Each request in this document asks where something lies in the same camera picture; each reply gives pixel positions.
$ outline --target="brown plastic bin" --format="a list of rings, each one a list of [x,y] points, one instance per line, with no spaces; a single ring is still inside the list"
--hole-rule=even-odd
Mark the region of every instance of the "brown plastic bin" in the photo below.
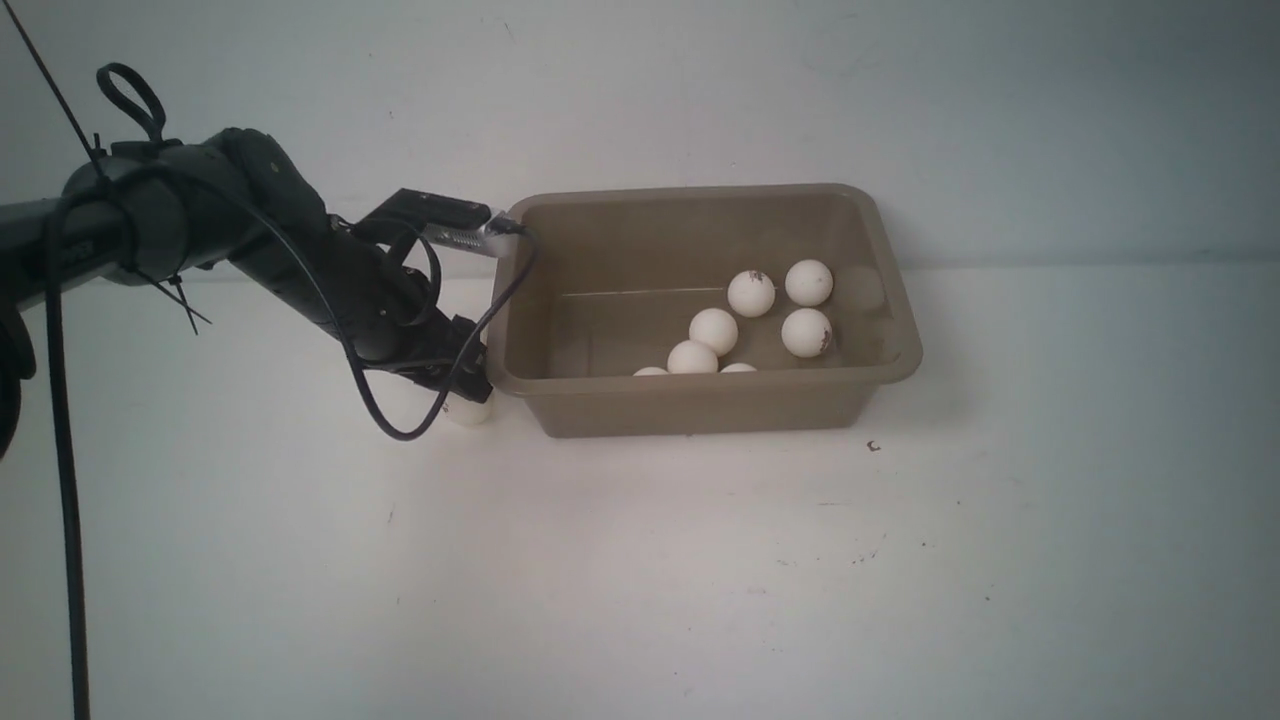
[[[920,336],[876,202],[842,184],[708,187],[540,195],[512,215],[534,228],[541,256],[489,333],[489,379],[525,398],[552,437],[847,427],[877,387],[920,364]],[[529,247],[498,264],[495,293]],[[796,306],[782,284],[799,260],[822,260],[835,291],[819,309],[832,346],[800,360],[782,345]],[[632,377],[666,366],[704,307],[763,270],[777,301],[737,318],[722,359],[760,372]],[[874,284],[883,283],[883,302]]]

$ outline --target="white ball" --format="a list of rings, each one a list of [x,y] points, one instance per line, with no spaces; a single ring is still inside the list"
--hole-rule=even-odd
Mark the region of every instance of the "white ball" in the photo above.
[[[739,273],[728,283],[728,306],[744,318],[759,318],[773,307],[773,281],[759,270]]]
[[[686,340],[671,350],[667,356],[667,370],[673,375],[694,373],[714,373],[719,366],[716,351],[696,340]]]
[[[737,345],[737,320],[719,307],[708,307],[689,323],[689,340],[696,340],[723,357]]]
[[[801,307],[782,322],[782,345],[796,357],[817,357],[831,345],[831,320],[812,307]]]
[[[787,270],[787,297],[801,307],[822,305],[831,297],[831,270],[817,260],[800,260]]]
[[[453,420],[454,424],[462,425],[465,428],[472,428],[489,419],[493,413],[493,396],[497,392],[490,392],[489,398],[484,402],[472,402],[460,395],[449,393],[444,398],[444,405],[440,406],[440,411]]]

